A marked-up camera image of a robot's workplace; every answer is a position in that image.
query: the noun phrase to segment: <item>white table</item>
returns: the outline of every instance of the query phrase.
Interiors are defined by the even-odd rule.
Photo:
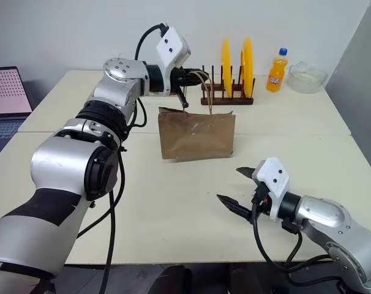
[[[19,132],[55,132],[74,118],[83,108],[86,99],[102,78],[102,71],[72,70],[53,88],[46,98],[19,128]],[[236,134],[280,135],[349,135],[350,131],[338,114],[326,91],[300,94],[283,83],[279,92],[265,89],[266,77],[256,77],[252,106],[215,106],[214,113],[236,114]],[[187,89],[187,100],[193,113],[208,113],[200,105],[199,86]],[[148,114],[146,127],[134,128],[132,132],[158,133],[158,106],[180,109],[176,96],[143,97]],[[140,108],[139,123],[142,122]]]
[[[0,153],[0,217],[33,195],[31,156],[49,135],[18,133]],[[124,146],[126,189],[116,210],[113,263],[263,261],[251,225],[215,195],[249,207],[255,185],[235,168],[255,167],[269,156],[282,160],[294,192],[338,201],[371,229],[371,168],[348,135],[236,135],[232,158],[188,162],[163,160],[157,134],[132,134]],[[108,205],[107,197],[97,201],[82,227]],[[269,255],[286,259],[296,237],[266,216],[259,224]],[[105,263],[109,235],[105,220],[76,241],[67,263]],[[304,238],[296,259],[321,253]]]

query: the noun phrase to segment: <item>laptop screen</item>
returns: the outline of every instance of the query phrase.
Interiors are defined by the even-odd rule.
[[[16,67],[0,67],[0,114],[29,113],[32,108]]]

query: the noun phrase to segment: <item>brown paper bag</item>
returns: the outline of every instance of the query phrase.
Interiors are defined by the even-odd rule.
[[[232,112],[198,115],[160,107],[162,158],[230,157],[233,152],[235,118]]]

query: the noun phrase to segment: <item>bottle label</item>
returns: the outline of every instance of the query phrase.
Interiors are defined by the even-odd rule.
[[[277,85],[277,84],[279,84],[279,78],[272,78],[272,77],[270,77],[269,78],[269,82],[270,82],[270,84]]]

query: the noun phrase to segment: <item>silver robotic arm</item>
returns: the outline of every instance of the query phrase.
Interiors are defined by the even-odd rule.
[[[188,45],[167,28],[157,52],[159,65],[107,60],[84,108],[34,153],[33,197],[0,218],[0,293],[51,290],[49,281],[64,266],[89,206],[116,184],[116,153],[140,96],[172,92],[188,106],[180,86],[200,83],[181,68]]]
[[[282,228],[290,233],[304,232],[335,261],[347,287],[371,293],[371,231],[355,222],[339,203],[289,192],[289,174],[275,157],[262,161],[257,168],[241,167],[237,171],[256,182],[252,203],[257,210],[250,211],[218,195],[226,207],[251,223],[264,213],[273,221],[283,220]]]

